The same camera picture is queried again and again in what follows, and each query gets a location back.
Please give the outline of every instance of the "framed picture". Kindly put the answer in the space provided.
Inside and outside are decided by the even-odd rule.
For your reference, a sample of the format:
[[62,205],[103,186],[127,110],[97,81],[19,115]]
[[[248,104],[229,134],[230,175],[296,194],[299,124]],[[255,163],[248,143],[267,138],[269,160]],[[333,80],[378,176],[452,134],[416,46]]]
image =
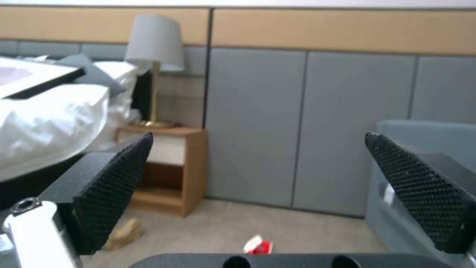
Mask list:
[[0,99],[27,99],[82,75],[78,67],[0,57]]

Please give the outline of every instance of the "black textured gripper pad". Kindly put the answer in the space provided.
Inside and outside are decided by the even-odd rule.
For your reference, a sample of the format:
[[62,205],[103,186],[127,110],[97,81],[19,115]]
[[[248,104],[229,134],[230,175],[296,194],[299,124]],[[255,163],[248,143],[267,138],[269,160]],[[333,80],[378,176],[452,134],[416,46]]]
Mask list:
[[153,136],[84,155],[39,198],[55,202],[76,251],[102,248],[141,182]]
[[382,134],[367,133],[365,143],[435,247],[466,252],[476,233],[476,175],[447,155],[416,153]]

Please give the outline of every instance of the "wooden nightstand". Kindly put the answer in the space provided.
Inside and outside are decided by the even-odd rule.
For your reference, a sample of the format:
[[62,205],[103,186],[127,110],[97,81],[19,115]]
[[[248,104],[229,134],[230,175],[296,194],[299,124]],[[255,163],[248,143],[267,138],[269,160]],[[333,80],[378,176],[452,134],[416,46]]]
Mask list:
[[154,135],[154,144],[142,184],[134,192],[130,206],[186,216],[205,194],[207,131],[123,126],[118,128],[116,140],[122,142],[149,131]]

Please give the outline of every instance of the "beige carpet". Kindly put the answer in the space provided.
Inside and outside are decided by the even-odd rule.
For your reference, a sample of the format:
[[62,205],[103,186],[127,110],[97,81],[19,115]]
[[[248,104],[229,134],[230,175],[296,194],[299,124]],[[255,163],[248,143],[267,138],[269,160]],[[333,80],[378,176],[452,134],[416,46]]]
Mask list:
[[145,233],[116,251],[82,256],[85,268],[127,267],[160,253],[240,253],[255,234],[274,242],[275,253],[384,252],[361,219],[205,200],[188,217],[128,210]]

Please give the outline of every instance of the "white drawer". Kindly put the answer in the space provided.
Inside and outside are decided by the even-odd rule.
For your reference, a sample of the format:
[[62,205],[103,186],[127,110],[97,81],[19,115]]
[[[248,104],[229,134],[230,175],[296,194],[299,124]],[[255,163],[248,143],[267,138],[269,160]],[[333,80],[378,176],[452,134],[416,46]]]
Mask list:
[[[140,135],[143,134],[120,131],[118,141],[123,142]],[[185,137],[154,135],[154,144],[147,161],[168,165],[184,165]]]

